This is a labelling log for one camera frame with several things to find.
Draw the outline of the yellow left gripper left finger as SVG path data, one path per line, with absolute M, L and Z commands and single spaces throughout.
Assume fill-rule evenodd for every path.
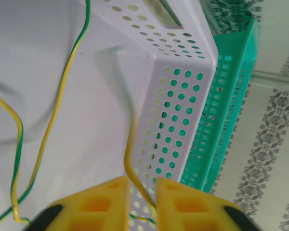
M 52 202 L 28 231 L 128 231 L 130 182 L 120 176 Z

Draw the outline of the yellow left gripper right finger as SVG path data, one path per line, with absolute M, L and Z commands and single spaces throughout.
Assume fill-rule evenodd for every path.
M 241 208 L 167 178 L 156 181 L 157 231 L 259 231 Z

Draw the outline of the teal plastic basket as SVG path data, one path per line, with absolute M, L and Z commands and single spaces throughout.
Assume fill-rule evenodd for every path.
M 209 193 L 245 98 L 258 51 L 258 24 L 214 37 L 218 49 L 216 72 L 181 177 L 182 184 Z

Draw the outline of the purple plastic basket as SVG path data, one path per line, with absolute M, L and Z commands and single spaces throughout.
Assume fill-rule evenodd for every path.
M 180 181 L 218 51 L 199 0 L 0 0 L 0 231 L 20 231 L 51 202 L 125 175 L 151 196 Z M 171 12 L 166 20 L 164 15 Z

